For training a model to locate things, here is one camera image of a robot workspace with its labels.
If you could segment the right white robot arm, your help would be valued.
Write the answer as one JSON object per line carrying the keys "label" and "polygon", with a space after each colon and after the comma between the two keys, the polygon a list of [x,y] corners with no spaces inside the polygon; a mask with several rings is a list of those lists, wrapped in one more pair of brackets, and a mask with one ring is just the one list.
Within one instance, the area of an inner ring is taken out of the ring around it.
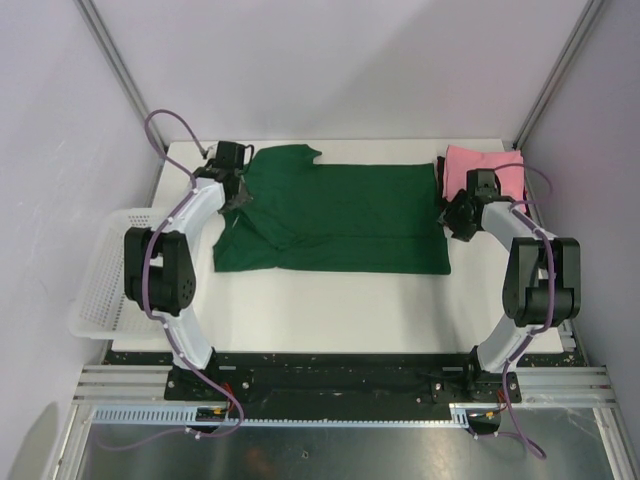
{"label": "right white robot arm", "polygon": [[466,187],[446,204],[438,223],[464,242],[478,232],[488,233],[509,254],[503,316],[472,349],[461,376],[463,393],[473,401],[484,401],[497,389],[495,375],[504,377],[512,371],[537,336],[579,313],[580,244],[529,218],[520,202],[502,194],[492,169],[468,171]]}

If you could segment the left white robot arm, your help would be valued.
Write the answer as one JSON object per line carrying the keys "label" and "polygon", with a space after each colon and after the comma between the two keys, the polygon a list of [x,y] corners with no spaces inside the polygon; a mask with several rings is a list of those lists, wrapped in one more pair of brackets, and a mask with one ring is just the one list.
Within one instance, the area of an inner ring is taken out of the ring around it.
{"label": "left white robot arm", "polygon": [[202,400],[219,392],[221,376],[208,367],[214,348],[192,306],[197,289],[194,259],[210,218],[251,200],[243,176],[254,154],[251,144],[218,142],[205,151],[205,164],[189,173],[176,206],[156,224],[131,227],[124,234],[125,295],[161,325],[174,365],[190,370],[187,389]]}

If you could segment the green t shirt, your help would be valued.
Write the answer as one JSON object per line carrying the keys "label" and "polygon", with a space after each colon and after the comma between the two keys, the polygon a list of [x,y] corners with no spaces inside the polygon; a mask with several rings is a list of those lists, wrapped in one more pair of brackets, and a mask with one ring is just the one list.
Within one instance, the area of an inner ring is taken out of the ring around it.
{"label": "green t shirt", "polygon": [[264,269],[446,276],[433,164],[322,164],[307,144],[259,150],[251,197],[225,213],[218,273]]}

